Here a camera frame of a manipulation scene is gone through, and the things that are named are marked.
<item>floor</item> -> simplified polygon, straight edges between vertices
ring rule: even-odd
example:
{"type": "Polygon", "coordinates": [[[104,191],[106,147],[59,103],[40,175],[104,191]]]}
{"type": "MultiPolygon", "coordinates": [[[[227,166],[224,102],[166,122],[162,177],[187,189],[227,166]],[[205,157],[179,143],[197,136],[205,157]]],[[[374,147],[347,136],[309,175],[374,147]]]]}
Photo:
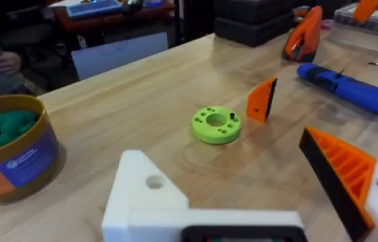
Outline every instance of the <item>floor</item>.
{"type": "MultiPolygon", "coordinates": [[[[136,38],[140,36],[146,36],[150,34],[155,34],[159,32],[166,32],[168,34],[168,43],[172,47],[175,45],[174,41],[174,27],[173,23],[148,23],[148,24],[132,24],[131,26],[126,26],[125,28],[114,28],[109,29],[105,33],[105,42],[117,42],[121,40],[127,40],[130,38],[136,38]]],[[[61,54],[65,54],[66,50],[62,44],[56,47],[56,50],[61,54]]],[[[62,60],[51,52],[44,53],[46,58],[44,60],[35,60],[33,63],[33,68],[46,74],[48,79],[51,81],[54,89],[58,89],[72,83],[79,81],[77,77],[77,71],[75,70],[72,63],[69,63],[65,68],[62,68],[62,60]]],[[[43,76],[37,74],[36,72],[26,69],[22,73],[30,81],[39,85],[44,91],[51,91],[47,88],[48,81],[43,76]]]]}

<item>green disc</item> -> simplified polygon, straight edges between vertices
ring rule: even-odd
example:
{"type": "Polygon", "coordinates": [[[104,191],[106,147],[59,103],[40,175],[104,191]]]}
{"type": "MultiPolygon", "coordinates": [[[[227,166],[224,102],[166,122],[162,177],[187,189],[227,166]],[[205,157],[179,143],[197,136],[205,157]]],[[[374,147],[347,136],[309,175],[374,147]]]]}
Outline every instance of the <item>green disc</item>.
{"type": "Polygon", "coordinates": [[[241,119],[236,112],[225,107],[203,108],[192,117],[191,129],[205,143],[226,144],[240,135],[241,119]]]}

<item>hole in white part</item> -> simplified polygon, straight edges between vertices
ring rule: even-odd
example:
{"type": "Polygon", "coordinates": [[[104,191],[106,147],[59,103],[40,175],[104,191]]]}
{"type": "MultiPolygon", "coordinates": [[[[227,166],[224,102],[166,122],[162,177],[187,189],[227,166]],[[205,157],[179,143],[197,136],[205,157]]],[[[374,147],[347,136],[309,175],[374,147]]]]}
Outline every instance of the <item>hole in white part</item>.
{"type": "Polygon", "coordinates": [[[161,189],[164,185],[164,179],[159,175],[151,175],[147,177],[146,185],[150,189],[161,189]]]}

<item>cylindrical container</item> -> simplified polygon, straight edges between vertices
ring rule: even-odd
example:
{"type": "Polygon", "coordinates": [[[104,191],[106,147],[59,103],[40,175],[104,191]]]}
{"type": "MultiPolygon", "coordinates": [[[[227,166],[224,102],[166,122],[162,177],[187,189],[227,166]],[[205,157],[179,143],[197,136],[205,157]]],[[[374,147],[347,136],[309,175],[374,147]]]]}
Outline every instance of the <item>cylindrical container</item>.
{"type": "Polygon", "coordinates": [[[28,95],[0,97],[0,113],[25,110],[38,115],[38,121],[25,134],[0,147],[0,202],[28,196],[54,175],[59,145],[44,104],[28,95]]]}

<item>blue label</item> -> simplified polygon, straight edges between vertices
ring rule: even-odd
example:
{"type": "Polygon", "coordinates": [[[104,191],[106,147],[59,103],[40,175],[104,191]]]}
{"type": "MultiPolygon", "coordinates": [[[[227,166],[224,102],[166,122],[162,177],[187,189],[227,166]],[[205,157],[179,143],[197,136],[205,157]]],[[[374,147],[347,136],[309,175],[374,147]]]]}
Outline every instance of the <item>blue label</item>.
{"type": "Polygon", "coordinates": [[[58,155],[56,137],[50,129],[22,154],[0,164],[0,172],[17,188],[38,177],[58,155]]]}

